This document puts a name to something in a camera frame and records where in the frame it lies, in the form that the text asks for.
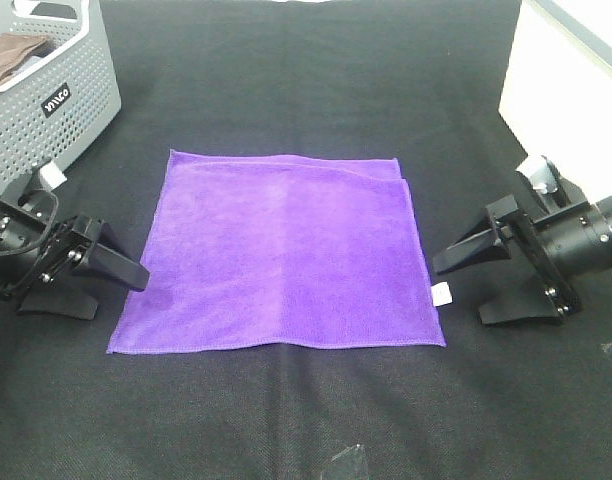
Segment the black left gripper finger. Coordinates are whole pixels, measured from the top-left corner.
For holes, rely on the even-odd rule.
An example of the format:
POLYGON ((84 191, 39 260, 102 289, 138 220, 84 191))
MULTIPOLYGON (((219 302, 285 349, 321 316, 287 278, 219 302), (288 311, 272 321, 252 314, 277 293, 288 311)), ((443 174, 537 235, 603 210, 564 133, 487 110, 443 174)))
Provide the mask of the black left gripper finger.
POLYGON ((78 320, 93 320, 98 301, 78 287, 64 282, 39 283, 30 288, 19 304, 18 315, 46 314, 78 320))
POLYGON ((130 257, 107 222, 89 222, 82 231, 84 243, 77 252, 71 273, 79 277, 100 278, 132 291, 146 289, 150 273, 130 257))

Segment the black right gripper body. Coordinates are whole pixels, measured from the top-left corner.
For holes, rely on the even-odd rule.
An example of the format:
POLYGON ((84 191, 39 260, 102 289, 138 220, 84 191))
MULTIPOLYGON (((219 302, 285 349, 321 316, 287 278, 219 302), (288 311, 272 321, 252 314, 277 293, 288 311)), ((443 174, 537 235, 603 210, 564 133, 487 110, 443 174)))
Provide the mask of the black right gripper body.
POLYGON ((545 243, 540 239, 536 228, 525 210, 519 206, 513 195, 508 195, 486 206, 497 225, 504 229, 506 240, 514 240, 520 251, 533 266, 535 273, 545 281, 557 284, 560 288, 557 300, 561 316, 569 316, 582 310, 582 302, 570 282, 563 276, 547 253, 545 243))

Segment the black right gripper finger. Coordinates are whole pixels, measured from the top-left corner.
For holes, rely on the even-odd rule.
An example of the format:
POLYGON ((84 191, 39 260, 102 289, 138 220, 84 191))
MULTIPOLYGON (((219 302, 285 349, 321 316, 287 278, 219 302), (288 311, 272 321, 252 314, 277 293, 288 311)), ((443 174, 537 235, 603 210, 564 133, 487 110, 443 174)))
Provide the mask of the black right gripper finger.
POLYGON ((520 284, 504 289, 478 308, 484 325, 561 319, 557 284, 534 274, 520 284))
POLYGON ((433 257, 432 267, 437 275, 443 275, 472 265, 510 258, 510 249, 495 218, 483 214, 462 237, 433 257))

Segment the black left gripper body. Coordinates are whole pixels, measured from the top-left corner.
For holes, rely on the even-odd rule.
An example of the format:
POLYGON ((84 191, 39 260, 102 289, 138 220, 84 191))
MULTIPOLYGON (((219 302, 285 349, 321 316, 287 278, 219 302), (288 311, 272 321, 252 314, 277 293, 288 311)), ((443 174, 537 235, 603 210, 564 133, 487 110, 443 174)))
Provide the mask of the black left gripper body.
POLYGON ((81 258, 82 231, 101 219, 78 214, 57 219, 59 200, 46 191, 31 192, 19 206, 0 196, 0 300, 22 301, 39 283, 60 282, 58 275, 81 258))

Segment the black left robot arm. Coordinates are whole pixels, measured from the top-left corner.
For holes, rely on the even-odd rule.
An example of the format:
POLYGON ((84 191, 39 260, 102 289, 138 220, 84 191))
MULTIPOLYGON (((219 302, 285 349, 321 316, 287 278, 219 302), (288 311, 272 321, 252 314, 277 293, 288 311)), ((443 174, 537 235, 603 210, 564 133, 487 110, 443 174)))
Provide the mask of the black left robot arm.
POLYGON ((0 300, 16 313, 92 320, 98 300, 73 279, 98 278, 142 292, 148 270, 132 259, 110 225, 78 214, 58 220, 59 200, 32 189, 0 196, 0 300))

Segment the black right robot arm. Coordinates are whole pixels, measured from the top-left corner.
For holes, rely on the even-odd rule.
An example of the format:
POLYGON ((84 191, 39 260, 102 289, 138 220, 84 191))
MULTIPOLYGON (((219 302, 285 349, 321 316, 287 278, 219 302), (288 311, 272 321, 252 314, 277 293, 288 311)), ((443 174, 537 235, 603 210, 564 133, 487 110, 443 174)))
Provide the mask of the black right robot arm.
POLYGON ((509 260, 511 244, 530 262, 534 274, 519 288, 481 305, 481 322, 558 321, 575 314, 582 303, 572 280, 612 268, 612 196, 596 205, 569 201, 533 220, 508 195, 487 205, 467 233, 436 254, 433 269, 442 275, 509 260))

